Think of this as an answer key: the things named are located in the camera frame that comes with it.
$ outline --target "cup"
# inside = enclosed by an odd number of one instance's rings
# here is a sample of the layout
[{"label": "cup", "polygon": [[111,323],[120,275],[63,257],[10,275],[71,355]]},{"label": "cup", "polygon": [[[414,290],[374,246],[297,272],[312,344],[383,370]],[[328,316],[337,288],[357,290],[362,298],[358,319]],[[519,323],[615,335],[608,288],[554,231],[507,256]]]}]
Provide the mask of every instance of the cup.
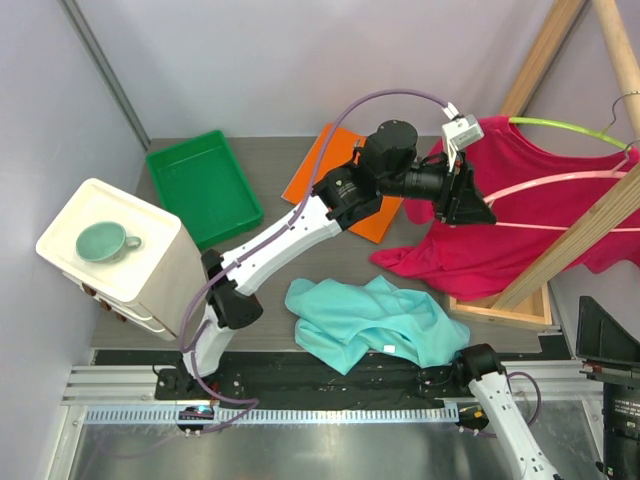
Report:
[{"label": "cup", "polygon": [[142,245],[140,237],[127,236],[116,222],[99,222],[85,228],[76,239],[76,253],[87,262],[117,262]]}]

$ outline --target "small drawer unit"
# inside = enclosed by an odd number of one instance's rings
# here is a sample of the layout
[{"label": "small drawer unit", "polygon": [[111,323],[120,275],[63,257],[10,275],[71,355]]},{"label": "small drawer unit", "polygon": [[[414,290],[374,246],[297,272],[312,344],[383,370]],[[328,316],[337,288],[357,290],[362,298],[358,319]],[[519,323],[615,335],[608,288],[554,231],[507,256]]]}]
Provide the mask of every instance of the small drawer unit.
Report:
[{"label": "small drawer unit", "polygon": [[[117,261],[87,262],[78,235],[98,222],[116,222],[142,245]],[[206,283],[200,252],[180,219],[97,179],[85,181],[36,244],[62,274],[113,311],[115,318],[165,340],[175,339],[187,305]]]}]

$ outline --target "wooden rack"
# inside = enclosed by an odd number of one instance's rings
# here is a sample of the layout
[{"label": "wooden rack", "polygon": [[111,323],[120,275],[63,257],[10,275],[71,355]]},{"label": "wooden rack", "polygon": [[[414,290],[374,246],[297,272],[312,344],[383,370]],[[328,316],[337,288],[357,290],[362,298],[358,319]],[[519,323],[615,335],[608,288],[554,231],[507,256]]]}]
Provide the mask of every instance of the wooden rack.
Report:
[{"label": "wooden rack", "polygon": [[[502,115],[523,112],[569,34],[585,0],[555,0],[519,75],[502,106]],[[640,90],[640,68],[615,0],[592,0],[621,94]],[[640,95],[624,98],[640,138]],[[551,325],[548,281],[640,208],[640,165],[635,166],[578,221],[495,297],[474,302],[449,298],[454,317],[546,330]]]}]

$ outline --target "wall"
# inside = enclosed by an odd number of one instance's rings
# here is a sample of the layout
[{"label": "wall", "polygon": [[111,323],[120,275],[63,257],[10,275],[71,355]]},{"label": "wall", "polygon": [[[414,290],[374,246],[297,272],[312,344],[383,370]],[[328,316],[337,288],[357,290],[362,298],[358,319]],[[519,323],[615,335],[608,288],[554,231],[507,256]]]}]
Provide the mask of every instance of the wall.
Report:
[{"label": "wall", "polygon": [[[552,0],[79,0],[150,137],[315,135],[353,100],[407,87],[500,107]],[[377,100],[346,125],[439,109]]]},{"label": "wall", "polygon": [[86,362],[95,302],[35,243],[88,177],[132,189],[143,153],[60,6],[0,17],[2,478],[43,478],[70,366]]},{"label": "wall", "polygon": [[[637,0],[618,0],[617,3],[636,56],[640,58],[640,30],[636,28],[640,23],[640,3]],[[611,104],[619,95],[597,16],[593,8],[589,8],[527,114],[600,130],[611,121]],[[622,102],[616,111],[618,121],[609,133],[630,142],[635,135]],[[523,132],[540,147],[559,154],[596,156],[615,151],[615,147],[598,140],[554,128],[532,127]],[[599,275],[577,267],[558,275],[551,285],[572,344],[575,344],[580,295],[593,296],[640,339],[640,270],[635,265],[623,261]]]}]

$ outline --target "green tray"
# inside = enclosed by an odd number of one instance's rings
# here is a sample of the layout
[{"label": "green tray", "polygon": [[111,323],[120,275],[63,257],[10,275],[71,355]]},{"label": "green tray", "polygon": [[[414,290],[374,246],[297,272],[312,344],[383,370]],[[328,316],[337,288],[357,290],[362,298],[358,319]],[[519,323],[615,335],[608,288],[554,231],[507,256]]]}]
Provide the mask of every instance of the green tray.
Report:
[{"label": "green tray", "polygon": [[147,155],[165,210],[200,250],[260,224],[264,212],[221,131]]}]

